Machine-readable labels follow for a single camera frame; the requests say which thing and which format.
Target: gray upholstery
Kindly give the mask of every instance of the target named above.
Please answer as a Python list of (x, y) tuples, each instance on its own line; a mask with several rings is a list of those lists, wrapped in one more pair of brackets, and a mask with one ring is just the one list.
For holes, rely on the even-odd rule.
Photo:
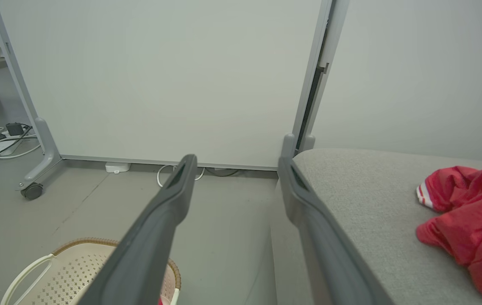
[[(466, 268), (415, 235), (437, 215), (415, 195), (425, 177), (456, 165), (482, 168), (482, 161), (314, 149), (295, 162), (397, 305), (482, 304)], [(278, 304), (310, 304), (299, 234), (287, 220), (280, 186), (277, 195), (270, 222)]]

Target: red garment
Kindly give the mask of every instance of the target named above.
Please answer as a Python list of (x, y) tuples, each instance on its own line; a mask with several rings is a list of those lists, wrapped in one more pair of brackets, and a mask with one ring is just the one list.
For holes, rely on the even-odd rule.
[(482, 170), (437, 170), (417, 189), (420, 203), (444, 214), (416, 229), (422, 243), (442, 247), (469, 269), (482, 293)]

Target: black cable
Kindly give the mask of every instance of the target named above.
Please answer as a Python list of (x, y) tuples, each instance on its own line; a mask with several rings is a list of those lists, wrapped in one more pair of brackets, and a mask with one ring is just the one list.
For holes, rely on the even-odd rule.
[(237, 174), (239, 172), (239, 169), (235, 170), (235, 172), (232, 172), (231, 174), (227, 174), (227, 175), (216, 174), (216, 172), (214, 172), (214, 170), (210, 170), (208, 168), (206, 168), (206, 171), (208, 171), (210, 174), (215, 175), (217, 177), (229, 177), (229, 176), (233, 176), (233, 175)]
[(4, 149), (0, 150), (0, 154), (3, 153), (4, 151), (10, 149), (13, 145), (17, 144), (19, 141), (22, 141), (22, 139), (24, 139), (25, 135), (27, 135), (32, 128), (33, 128), (32, 126), (28, 127), (28, 129), (26, 129), (26, 131), (24, 131), (24, 133), (16, 141), (14, 141), (13, 144), (11, 144), (8, 147), (5, 147)]

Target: laundry basket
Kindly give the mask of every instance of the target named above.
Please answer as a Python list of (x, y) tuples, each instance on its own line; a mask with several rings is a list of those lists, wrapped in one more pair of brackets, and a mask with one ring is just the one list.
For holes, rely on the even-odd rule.
[[(14, 305), (76, 304), (117, 245), (117, 241), (100, 238), (81, 238), (63, 245), (22, 270), (5, 291), (1, 305), (9, 305), (18, 285), (45, 263), (45, 270)], [(162, 303), (175, 305), (180, 289), (181, 274), (175, 262), (169, 259), (160, 293)]]

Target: red cloth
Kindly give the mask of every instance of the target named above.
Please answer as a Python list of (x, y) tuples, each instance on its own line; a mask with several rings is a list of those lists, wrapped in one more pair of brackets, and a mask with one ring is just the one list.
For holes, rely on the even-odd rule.
[(469, 269), (482, 293), (482, 170), (437, 170), (417, 189), (420, 202), (444, 214), (416, 229), (422, 243), (442, 247)]

